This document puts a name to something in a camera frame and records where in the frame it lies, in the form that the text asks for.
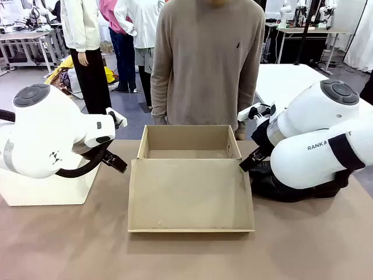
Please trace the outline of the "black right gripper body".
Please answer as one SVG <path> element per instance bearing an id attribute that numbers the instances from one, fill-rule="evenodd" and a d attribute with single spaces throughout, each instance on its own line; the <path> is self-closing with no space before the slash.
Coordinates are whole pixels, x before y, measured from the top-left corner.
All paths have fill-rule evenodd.
<path id="1" fill-rule="evenodd" d="M 270 155 L 277 145 L 277 139 L 273 134 L 269 119 L 256 128 L 251 138 L 258 146 L 254 150 L 254 154 L 256 155 Z"/>

